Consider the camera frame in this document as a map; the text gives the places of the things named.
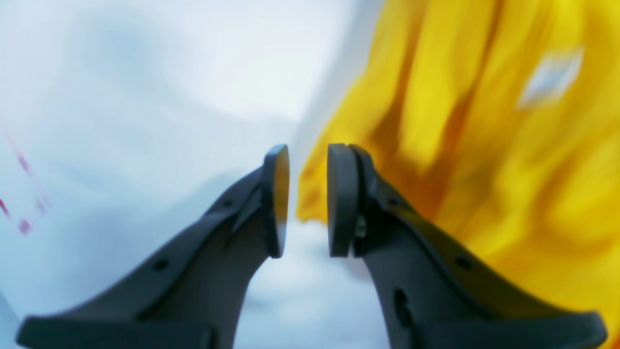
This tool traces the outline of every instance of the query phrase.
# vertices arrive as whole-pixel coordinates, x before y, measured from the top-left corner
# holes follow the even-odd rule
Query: yellow fabric
[[[583,50],[560,99],[521,96]],[[328,143],[357,143],[428,219],[525,290],[620,330],[617,0],[387,0],[370,60],[312,152],[301,220],[327,220]]]

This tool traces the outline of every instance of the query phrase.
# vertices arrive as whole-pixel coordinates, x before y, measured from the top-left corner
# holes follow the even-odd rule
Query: screw hole
[[[471,265],[471,262],[463,257],[463,256],[458,256],[454,259],[454,262],[460,266],[461,268],[465,269],[465,270],[470,270],[473,266]]]
[[[168,264],[168,260],[160,260],[153,265],[153,269],[155,269],[155,271],[162,271],[168,267]]]
[[[401,325],[410,326],[414,322],[414,318],[409,311],[409,300],[405,292],[401,289],[396,289],[396,291],[394,291],[394,308]]]

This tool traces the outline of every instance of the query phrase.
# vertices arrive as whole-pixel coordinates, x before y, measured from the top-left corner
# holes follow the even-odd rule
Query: red snow marking
[[[43,205],[43,203],[39,200],[37,200],[37,208],[39,210],[39,212],[41,213],[45,213],[45,205]]]
[[[32,227],[30,226],[30,223],[27,220],[22,219],[22,221],[19,222],[19,231],[22,232],[22,234],[24,235],[28,234],[31,228]]]
[[[11,218],[11,213],[9,212],[9,209],[6,208],[6,205],[4,204],[4,201],[2,201],[2,199],[0,199],[0,209],[4,212],[4,215],[7,218]]]
[[[28,165],[28,162],[26,161],[24,156],[23,155],[19,155],[17,157],[17,160],[19,161],[19,164],[22,165],[22,168],[24,169],[24,171],[26,173],[30,174],[30,165]]]

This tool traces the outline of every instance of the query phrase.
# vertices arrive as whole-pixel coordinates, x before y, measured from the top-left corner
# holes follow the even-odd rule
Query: yellow jacket
[[[553,304],[620,330],[620,4],[387,0],[368,67],[302,172],[327,220],[328,143],[357,143],[428,219]]]

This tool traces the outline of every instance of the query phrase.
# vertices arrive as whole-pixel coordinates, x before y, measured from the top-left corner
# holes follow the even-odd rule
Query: white patch
[[[559,101],[577,79],[583,48],[544,56],[519,99],[519,107]]]

